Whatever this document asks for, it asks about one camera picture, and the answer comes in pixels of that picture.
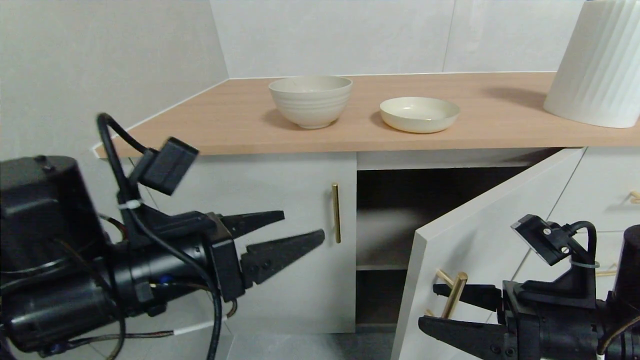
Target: door handle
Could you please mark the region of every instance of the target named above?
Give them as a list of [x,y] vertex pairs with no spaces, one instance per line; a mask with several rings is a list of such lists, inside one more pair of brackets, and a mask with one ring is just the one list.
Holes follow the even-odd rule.
[[331,185],[333,194],[333,223],[335,224],[335,243],[342,242],[342,234],[340,231],[340,195],[338,194],[338,183]]
[[[613,267],[618,267],[618,263],[614,263]],[[607,276],[616,276],[618,270],[606,270],[606,271],[596,271],[596,277],[607,277]]]
[[640,204],[640,192],[637,192],[637,191],[631,192],[631,203]]
[[[449,294],[449,298],[447,299],[447,303],[444,306],[441,316],[443,319],[450,319],[453,315],[453,311],[456,309],[456,305],[460,302],[460,296],[467,285],[469,276],[465,272],[459,272],[455,279],[451,279],[447,273],[440,269],[436,271],[436,276],[451,288],[451,294]],[[424,314],[427,316],[433,316],[433,312],[429,309],[426,309]]]

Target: bowl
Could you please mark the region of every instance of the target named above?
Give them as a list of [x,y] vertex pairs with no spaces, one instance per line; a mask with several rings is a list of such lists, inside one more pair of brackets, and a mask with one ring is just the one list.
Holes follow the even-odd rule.
[[340,76],[296,76],[272,82],[269,91],[287,120],[305,129],[320,129],[338,119],[352,84]]
[[409,133],[437,133],[458,118],[460,107],[453,102],[430,97],[396,97],[380,104],[387,125]]

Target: wire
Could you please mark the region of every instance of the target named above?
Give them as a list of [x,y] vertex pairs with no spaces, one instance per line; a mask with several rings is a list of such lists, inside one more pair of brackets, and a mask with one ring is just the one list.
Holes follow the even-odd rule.
[[601,355],[601,356],[604,355],[604,352],[607,351],[607,348],[609,347],[609,345],[611,344],[611,342],[615,337],[619,336],[623,332],[627,331],[627,329],[629,329],[630,327],[638,323],[640,323],[640,315],[625,322],[620,327],[618,327],[615,331],[612,331],[610,333],[606,332],[602,336],[602,338],[600,338],[600,341],[598,341],[598,352],[597,352],[598,355]]
[[[71,350],[73,348],[77,348],[82,345],[87,345],[90,343],[96,343],[98,341],[115,340],[115,339],[118,339],[119,336],[120,334],[106,334],[106,335],[92,336],[90,338],[81,338],[78,340],[69,341],[66,344],[66,346],[67,346],[67,350]],[[125,334],[125,338],[127,339],[159,339],[159,338],[167,338],[169,336],[173,336],[173,330]]]
[[211,292],[213,298],[214,309],[214,325],[213,331],[211,332],[211,342],[209,343],[209,353],[207,354],[207,359],[215,360],[216,351],[218,349],[218,342],[220,340],[220,330],[222,328],[222,303],[220,301],[220,292],[218,291],[216,283],[213,281],[213,278],[209,275],[207,270],[201,264],[197,263],[191,256],[185,254],[180,249],[177,249],[173,245],[167,243],[156,234],[154,234],[154,232],[144,224],[136,210],[130,210],[130,213],[134,222],[140,228],[140,230],[142,230],[143,233],[145,233],[151,240],[156,242],[171,255],[182,260],[182,262],[184,262],[185,264],[191,265],[207,284],[207,287],[209,288],[209,291]]
[[[102,140],[102,144],[104,145],[104,151],[107,154],[107,160],[109,161],[109,165],[111,166],[113,175],[115,176],[116,182],[118,183],[118,187],[120,189],[119,197],[121,199],[118,200],[120,202],[128,202],[130,200],[134,200],[134,190],[131,188],[127,177],[122,170],[122,164],[120,163],[118,153],[116,152],[113,141],[111,140],[111,137],[109,135],[108,126],[114,129],[116,133],[120,134],[123,140],[135,147],[136,150],[144,152],[145,150],[147,150],[147,148],[142,146],[142,144],[138,143],[135,139],[133,139],[133,137],[127,134],[127,132],[124,131],[124,129],[122,129],[122,127],[120,127],[120,125],[118,125],[118,123],[106,113],[99,114],[96,118],[96,123],[98,132],[100,134],[100,139]],[[209,342],[209,352],[207,353],[207,359],[214,360],[216,357],[216,350],[218,349],[220,330],[222,326],[222,303],[220,301],[220,292],[218,291],[216,283],[213,281],[213,278],[209,275],[207,270],[201,264],[197,263],[191,256],[185,254],[180,249],[175,248],[173,245],[165,242],[163,239],[154,234],[154,232],[145,225],[144,221],[142,221],[135,209],[130,209],[129,213],[131,214],[131,217],[136,225],[143,233],[145,233],[151,240],[156,242],[171,255],[180,259],[185,264],[191,265],[209,287],[209,291],[211,292],[213,298],[214,325],[213,331],[211,333],[211,341]]]
[[71,247],[71,245],[69,245],[64,240],[57,239],[57,238],[55,238],[54,241],[59,243],[65,249],[65,251],[67,251],[69,253],[69,255],[71,255],[72,258],[74,258],[76,260],[78,265],[83,267],[84,270],[87,273],[89,273],[89,275],[91,275],[91,277],[98,284],[98,286],[100,286],[104,290],[104,292],[107,293],[107,295],[111,298],[111,301],[113,301],[113,303],[114,303],[114,312],[115,312],[116,318],[118,319],[118,323],[120,324],[120,330],[119,330],[120,332],[118,333],[118,337],[117,337],[118,338],[118,342],[116,343],[115,348],[113,348],[113,350],[111,351],[110,355],[107,357],[107,360],[114,360],[118,356],[120,351],[122,350],[122,346],[124,345],[124,339],[126,337],[126,332],[127,332],[127,325],[126,325],[125,320],[124,320],[124,314],[122,313],[122,309],[120,308],[120,304],[116,300],[115,292],[113,291],[113,289],[111,289],[109,284],[107,284],[107,282],[102,278],[102,276],[100,276],[100,274],[98,274],[91,267],[91,265],[89,265],[86,262],[86,260],[84,260],[82,255],[77,253],[74,250],[74,248]]
[[119,222],[118,220],[112,218],[109,215],[105,215],[102,213],[98,213],[98,217],[108,222],[109,224],[115,226],[118,229],[118,231],[120,231],[120,235],[122,236],[122,239],[120,241],[125,241],[127,239],[127,227],[124,226],[123,223]]
[[588,221],[578,221],[569,225],[569,229],[573,232],[573,234],[577,233],[578,230],[585,229],[585,228],[587,229],[587,237],[588,237],[587,252],[591,256],[591,259],[589,259],[589,261],[591,262],[590,265],[595,265],[596,247],[598,245],[598,234],[596,232],[595,225],[593,225],[591,222],[588,222]]
[[98,127],[98,133],[100,134],[100,139],[102,140],[102,144],[104,146],[104,152],[106,152],[107,154],[107,160],[109,161],[109,165],[111,166],[111,171],[113,171],[113,175],[116,178],[116,183],[118,183],[120,195],[123,197],[122,200],[123,202],[133,200],[131,187],[129,186],[127,177],[122,170],[120,158],[118,157],[118,153],[116,152],[116,149],[113,146],[113,141],[111,141],[111,137],[109,135],[108,126],[114,127],[114,125],[111,125],[112,123],[115,124],[115,127],[117,128],[121,129],[121,127],[120,125],[118,125],[118,123],[115,122],[115,120],[113,120],[111,116],[105,113],[101,113],[100,115],[98,115],[95,121]]
[[106,124],[111,129],[113,129],[113,131],[115,131],[116,134],[120,135],[120,137],[124,141],[126,141],[129,145],[131,145],[132,148],[136,149],[142,154],[144,154],[145,151],[147,151],[147,147],[139,143],[136,139],[133,138],[133,136],[129,135],[129,133],[125,129],[123,129],[122,126],[120,126],[120,124],[118,124],[115,120],[113,120],[113,117],[111,117],[111,115],[107,113],[101,113],[98,115],[98,117],[102,117],[106,122]]
[[[207,292],[209,291],[209,288],[206,285],[196,284],[195,282],[172,281],[172,282],[163,282],[161,284],[150,284],[150,285],[152,288],[156,288],[158,286],[187,286],[190,288],[205,290]],[[236,313],[237,310],[238,310],[238,301],[236,299],[231,300],[231,310],[229,310],[229,312],[225,315],[225,318],[227,319],[230,318]]]

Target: shallow dish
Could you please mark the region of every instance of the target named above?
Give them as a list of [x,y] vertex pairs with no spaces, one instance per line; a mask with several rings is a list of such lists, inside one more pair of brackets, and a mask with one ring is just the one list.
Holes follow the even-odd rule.
[[452,126],[459,114],[458,105],[431,97],[396,97],[380,104],[385,123],[409,133],[437,133]]

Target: countertop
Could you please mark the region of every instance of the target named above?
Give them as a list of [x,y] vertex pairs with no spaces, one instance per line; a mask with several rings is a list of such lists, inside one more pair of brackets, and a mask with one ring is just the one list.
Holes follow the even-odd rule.
[[[160,148],[174,136],[200,155],[275,152],[640,146],[640,124],[609,129],[551,115],[542,108],[555,73],[498,72],[351,76],[351,100],[332,125],[307,130],[276,110],[274,79],[231,79],[130,130]],[[461,108],[456,123],[435,134],[404,133],[383,123],[379,105],[401,96],[437,97]],[[139,156],[115,139],[120,156]],[[97,154],[104,157],[102,146]]]

